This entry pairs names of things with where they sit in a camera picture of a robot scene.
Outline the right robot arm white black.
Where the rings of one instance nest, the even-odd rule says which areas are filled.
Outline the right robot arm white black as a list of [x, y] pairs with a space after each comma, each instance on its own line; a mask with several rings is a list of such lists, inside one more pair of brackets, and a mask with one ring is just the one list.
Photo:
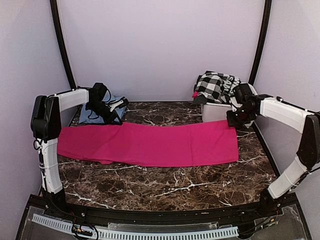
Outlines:
[[266, 217], [276, 210], [285, 196], [297, 188], [320, 162], [320, 114], [284, 101], [281, 97], [252, 93], [230, 98], [232, 109], [227, 112], [231, 127], [240, 127], [264, 117], [275, 123], [270, 133], [265, 133], [268, 146], [275, 157], [284, 157], [276, 163], [281, 168], [280, 176], [261, 194], [255, 205], [255, 213]]

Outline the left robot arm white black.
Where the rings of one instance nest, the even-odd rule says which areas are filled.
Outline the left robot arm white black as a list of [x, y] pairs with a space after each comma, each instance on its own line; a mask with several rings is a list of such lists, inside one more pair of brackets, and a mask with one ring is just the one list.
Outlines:
[[103, 83], [93, 87], [78, 87], [69, 91], [49, 96], [36, 97], [31, 116], [30, 128], [33, 133], [33, 147], [38, 152], [39, 169], [42, 179], [43, 197], [51, 205], [51, 210], [60, 218], [67, 218], [71, 213], [66, 203], [66, 194], [58, 167], [58, 138], [62, 131], [61, 112], [85, 105], [86, 109], [101, 117], [105, 125], [122, 125], [116, 112], [124, 108], [129, 101], [122, 97], [110, 102], [104, 101], [109, 89]]

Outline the pink trousers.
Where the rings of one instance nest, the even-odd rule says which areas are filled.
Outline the pink trousers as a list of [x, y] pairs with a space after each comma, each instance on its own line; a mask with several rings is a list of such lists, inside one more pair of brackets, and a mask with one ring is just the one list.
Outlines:
[[82, 161], [143, 167], [198, 167], [239, 160], [236, 130], [227, 121], [181, 126], [122, 125], [65, 127], [57, 153]]

